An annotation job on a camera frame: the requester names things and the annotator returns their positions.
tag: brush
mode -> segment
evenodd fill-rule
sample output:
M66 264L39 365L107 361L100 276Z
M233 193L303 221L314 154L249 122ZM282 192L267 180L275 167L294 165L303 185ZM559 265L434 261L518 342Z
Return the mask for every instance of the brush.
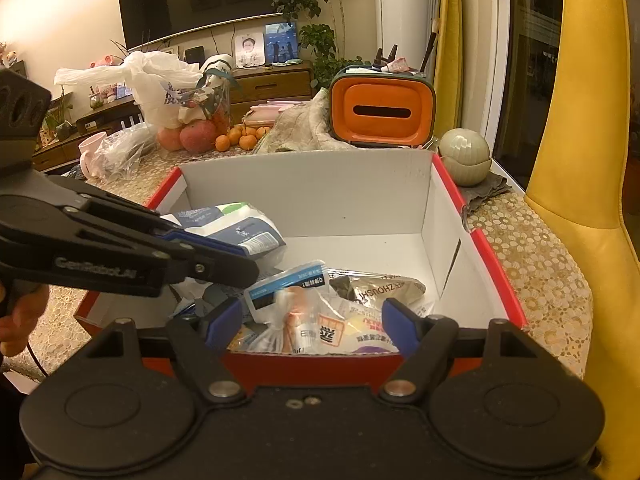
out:
M440 19L434 18L431 22L431 35L429 37L429 43L427 44L427 52L424 54L424 59L422 60L422 66L420 67L420 72L424 72L427 68L427 62L431 57L431 52L433 51L433 45L436 43L436 38L438 37L438 30L440 29Z

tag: blue and white tissue package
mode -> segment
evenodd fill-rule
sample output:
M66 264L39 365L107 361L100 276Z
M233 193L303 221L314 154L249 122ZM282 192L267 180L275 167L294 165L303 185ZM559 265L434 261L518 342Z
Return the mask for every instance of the blue and white tissue package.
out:
M262 212L247 202L204 207L162 216L187 233L203 236L212 241L211 246L234 254L244 254L251 259L263 259L270 255L274 265L282 258L277 249L286 245L276 226ZM189 241L184 234L181 239Z

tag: black speaker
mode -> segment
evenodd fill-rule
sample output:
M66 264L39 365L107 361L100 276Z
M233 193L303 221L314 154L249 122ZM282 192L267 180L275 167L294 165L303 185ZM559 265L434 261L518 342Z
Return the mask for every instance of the black speaker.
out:
M184 60L191 64L191 63L199 63L200 67L202 68L202 65L205 62L205 57L204 57L204 47L203 46L195 46L193 48L188 48L187 50L184 51Z

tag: human hand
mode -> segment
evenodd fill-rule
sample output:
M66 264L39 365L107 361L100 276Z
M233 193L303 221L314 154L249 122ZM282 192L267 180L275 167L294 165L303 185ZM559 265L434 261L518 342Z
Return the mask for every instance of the human hand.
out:
M4 300L6 290L0 283L0 303ZM22 352L29 341L38 319L44 314L49 301L49 287L41 285L31 294L21 297L8 316L0 317L0 352L13 357Z

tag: pink mug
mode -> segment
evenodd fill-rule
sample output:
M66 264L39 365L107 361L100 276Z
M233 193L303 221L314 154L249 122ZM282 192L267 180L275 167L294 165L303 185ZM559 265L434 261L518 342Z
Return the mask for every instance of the pink mug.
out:
M78 148L80 148L80 169L85 177L91 178L93 175L89 171L87 164L95 155L95 150L98 149L102 140L107 136L107 132L100 132L99 134L92 135L86 140L83 140Z

